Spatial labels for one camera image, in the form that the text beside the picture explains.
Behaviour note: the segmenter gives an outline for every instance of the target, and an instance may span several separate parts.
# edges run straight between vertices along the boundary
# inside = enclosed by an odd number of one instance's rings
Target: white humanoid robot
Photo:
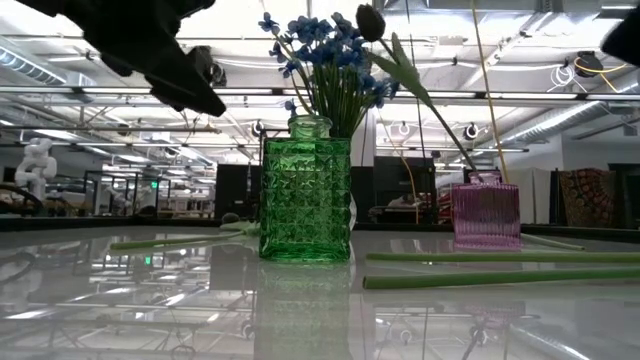
[[[44,200],[48,179],[58,172],[56,159],[49,156],[53,143],[50,139],[31,139],[24,148],[24,158],[16,169],[16,186],[29,186],[29,192],[39,200]]]

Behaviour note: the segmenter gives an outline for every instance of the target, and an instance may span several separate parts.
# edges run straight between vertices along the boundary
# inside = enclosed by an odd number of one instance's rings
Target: dark tulip bud
[[[356,22],[362,37],[369,42],[380,40],[387,27],[382,15],[371,5],[358,6]]]

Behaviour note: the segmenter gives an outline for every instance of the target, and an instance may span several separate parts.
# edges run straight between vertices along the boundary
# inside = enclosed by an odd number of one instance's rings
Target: table surface
[[[260,261],[256,239],[165,253],[108,251],[113,242],[215,232],[124,227],[0,234],[1,259],[35,256],[30,267],[0,260],[0,359],[640,358],[638,281],[362,289],[365,275],[603,266],[365,261],[369,252],[452,252],[450,233],[354,232],[352,260],[342,265]],[[589,251],[640,251],[552,239]],[[524,251],[562,250],[525,243]]]

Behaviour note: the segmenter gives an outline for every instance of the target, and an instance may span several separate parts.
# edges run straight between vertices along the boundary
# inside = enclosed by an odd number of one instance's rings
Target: green leaf
[[[411,70],[371,52],[367,53],[367,56],[373,63],[378,65],[384,72],[391,75],[394,80],[399,81],[402,86],[407,88],[407,90],[409,90],[423,103],[427,106],[432,105],[429,93],[424,87],[422,87],[422,84],[420,84],[420,78],[415,76]]]
[[[409,61],[407,54],[404,52],[404,49],[402,48],[402,44],[400,44],[400,39],[398,38],[398,34],[396,34],[395,32],[391,35],[391,45],[393,46],[393,53],[396,55],[396,58],[400,62],[400,66],[406,69],[415,70],[415,68],[413,67],[413,64],[411,64],[411,61]]]

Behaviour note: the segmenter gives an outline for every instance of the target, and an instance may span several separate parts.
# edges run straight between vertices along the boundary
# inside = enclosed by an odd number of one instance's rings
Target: yellow cable
[[[604,74],[600,74],[600,76],[602,76],[602,79],[604,79],[604,82],[606,82],[607,85],[609,85],[609,87],[611,88],[611,90],[613,90],[613,92],[615,92],[615,93],[619,93],[620,92],[620,91],[618,91],[618,89],[616,89],[615,86],[613,86],[611,81],[609,81],[609,79],[607,79],[607,77],[604,76]]]
[[[502,164],[502,172],[504,174],[505,183],[509,184],[509,174],[507,172],[507,164],[504,161],[502,153],[502,144],[500,144],[500,134],[498,133],[498,125],[496,124],[496,115],[493,111],[493,99],[491,98],[491,90],[489,89],[489,77],[487,76],[487,67],[485,65],[484,52],[482,51],[482,41],[480,40],[480,29],[478,28],[478,14],[476,13],[476,2],[471,0],[471,10],[473,12],[473,25],[476,28],[476,40],[478,41],[478,51],[480,52],[480,64],[482,65],[482,74],[484,75],[484,86],[487,91],[487,99],[489,100],[489,111],[491,112],[491,124],[493,125],[493,137],[498,147],[498,156]]]
[[[576,58],[575,60],[573,60],[573,65],[575,65],[578,69],[584,70],[584,71],[588,71],[588,72],[592,72],[594,74],[608,74],[608,73],[612,73],[614,71],[618,71],[620,69],[624,69],[627,64],[622,64],[618,67],[615,67],[613,69],[607,69],[607,70],[596,70],[596,69],[589,69],[587,67],[584,67],[582,65],[578,64],[578,60],[580,60],[580,58]]]
[[[404,156],[402,156],[402,153],[396,149],[396,144],[394,144],[393,140],[391,140],[391,135],[389,135],[389,131],[387,130],[387,127],[384,125],[384,122],[382,123],[382,127],[384,128],[384,132],[387,133],[387,138],[389,139],[389,142],[393,147],[393,151],[396,152],[398,156],[400,156],[400,160],[402,160],[402,163],[404,164],[404,166],[407,168],[407,171],[409,172],[409,180],[411,181],[411,191],[413,192],[413,201],[417,202],[418,197],[416,196],[416,185],[413,182],[413,173],[411,173],[411,168],[409,167],[409,164],[407,164],[407,161],[404,159]],[[416,208],[416,225],[417,225],[420,223],[420,211],[418,206],[416,206],[415,208]]]

